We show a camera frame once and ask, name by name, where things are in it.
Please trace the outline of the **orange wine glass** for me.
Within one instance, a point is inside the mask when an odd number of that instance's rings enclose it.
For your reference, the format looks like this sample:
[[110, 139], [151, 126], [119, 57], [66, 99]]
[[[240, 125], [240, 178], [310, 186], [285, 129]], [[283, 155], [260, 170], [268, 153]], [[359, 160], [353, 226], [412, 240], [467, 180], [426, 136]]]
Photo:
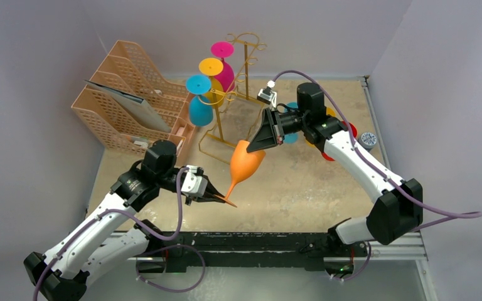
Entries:
[[238, 141], [235, 150], [230, 158], [230, 187], [226, 196], [220, 197], [226, 204], [237, 207], [229, 200], [229, 197], [236, 185], [250, 178], [259, 168], [266, 153], [264, 150], [248, 152], [250, 142], [247, 140]]

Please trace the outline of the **red wine glass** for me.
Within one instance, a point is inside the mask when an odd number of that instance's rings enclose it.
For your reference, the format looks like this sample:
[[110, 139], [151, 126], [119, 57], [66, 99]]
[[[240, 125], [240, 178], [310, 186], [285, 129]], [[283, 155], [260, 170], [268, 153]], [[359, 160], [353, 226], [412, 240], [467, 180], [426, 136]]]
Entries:
[[[346, 127], [348, 128], [348, 126], [346, 125], [346, 122], [345, 121], [341, 121], [341, 123]], [[350, 129], [352, 130], [352, 135], [354, 138], [357, 138], [357, 129], [355, 128], [355, 126], [350, 123]], [[323, 156], [324, 159], [326, 159], [327, 161], [334, 161], [334, 159], [330, 156], [328, 156], [326, 153], [322, 152], [321, 155]]]

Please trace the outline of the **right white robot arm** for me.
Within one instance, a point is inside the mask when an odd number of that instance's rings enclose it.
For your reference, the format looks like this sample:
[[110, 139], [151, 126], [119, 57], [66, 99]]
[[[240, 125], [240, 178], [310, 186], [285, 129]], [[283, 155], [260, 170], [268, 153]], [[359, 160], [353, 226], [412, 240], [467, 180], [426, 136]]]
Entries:
[[247, 152], [276, 147], [284, 142], [286, 135], [302, 132], [322, 154], [339, 162], [373, 203], [367, 216], [348, 218], [328, 230], [330, 252], [342, 255], [352, 244], [362, 241], [388, 245], [422, 224], [421, 184], [415, 179], [406, 181], [365, 150], [345, 121], [327, 113], [325, 96], [317, 83], [298, 85], [296, 106], [286, 106], [284, 112], [278, 110], [280, 105], [273, 86], [269, 82], [257, 94], [257, 99], [268, 106]]

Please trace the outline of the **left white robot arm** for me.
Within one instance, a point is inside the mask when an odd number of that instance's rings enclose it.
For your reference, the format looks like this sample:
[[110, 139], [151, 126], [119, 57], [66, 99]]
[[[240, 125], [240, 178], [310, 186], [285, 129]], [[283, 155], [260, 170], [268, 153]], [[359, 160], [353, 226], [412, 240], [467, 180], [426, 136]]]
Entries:
[[[145, 254], [155, 256], [163, 242], [177, 239], [183, 205], [192, 202], [227, 204], [202, 167], [176, 167], [177, 146], [157, 140], [110, 187], [102, 202], [70, 234], [44, 253], [32, 252], [23, 264], [35, 286], [33, 300], [80, 300], [88, 285], [116, 261]], [[178, 222], [171, 235], [135, 217], [161, 190], [176, 193]]]

